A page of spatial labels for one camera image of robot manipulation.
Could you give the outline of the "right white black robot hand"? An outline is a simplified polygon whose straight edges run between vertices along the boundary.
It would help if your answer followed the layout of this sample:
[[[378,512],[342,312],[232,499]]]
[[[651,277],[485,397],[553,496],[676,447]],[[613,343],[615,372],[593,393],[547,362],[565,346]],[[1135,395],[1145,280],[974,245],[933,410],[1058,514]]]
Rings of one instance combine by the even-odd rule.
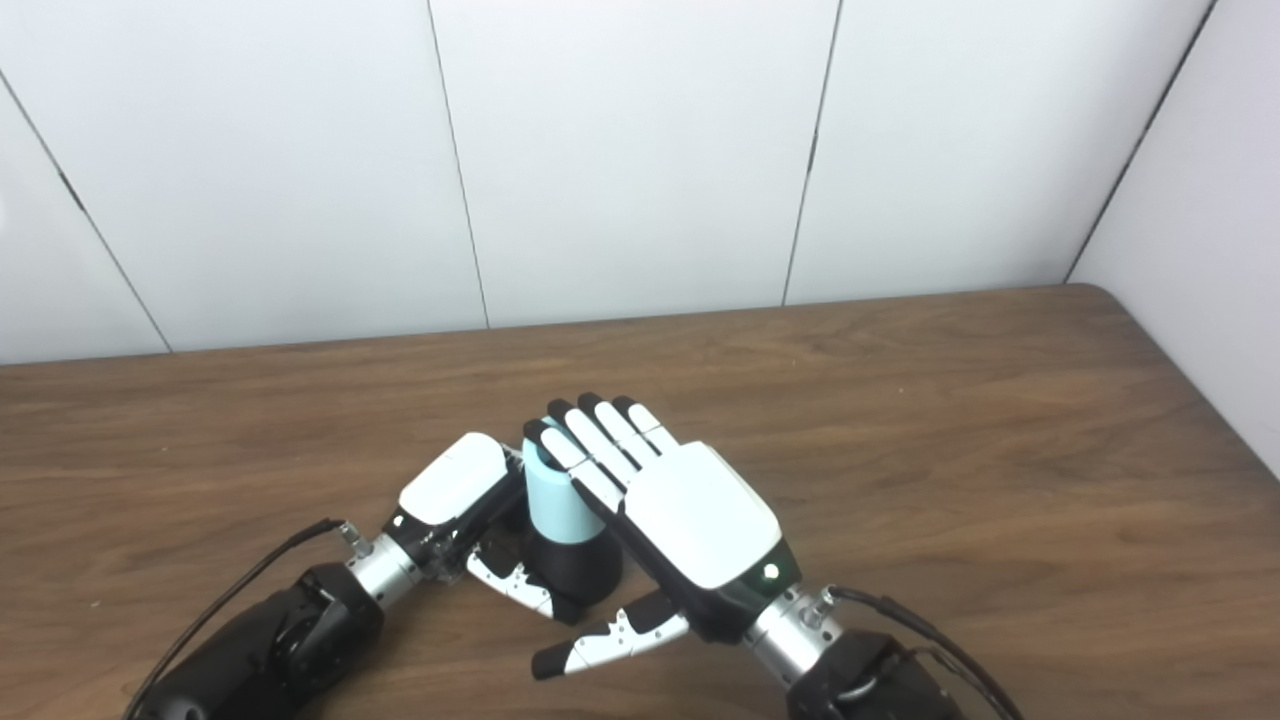
[[[628,659],[687,633],[737,644],[801,580],[772,507],[709,445],[681,442],[644,404],[556,398],[524,436],[655,589],[579,638],[538,651],[538,680]]]

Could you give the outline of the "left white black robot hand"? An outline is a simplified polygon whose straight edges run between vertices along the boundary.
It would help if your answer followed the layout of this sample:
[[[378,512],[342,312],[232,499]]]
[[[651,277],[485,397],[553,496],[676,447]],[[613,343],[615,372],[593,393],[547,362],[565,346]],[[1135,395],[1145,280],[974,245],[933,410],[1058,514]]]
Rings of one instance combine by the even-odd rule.
[[[375,592],[379,603],[394,602],[420,582],[452,583],[467,571],[517,605],[577,624],[577,603],[488,539],[526,503],[522,454],[484,433],[463,434],[402,488],[378,537],[396,564],[390,578],[398,587]]]

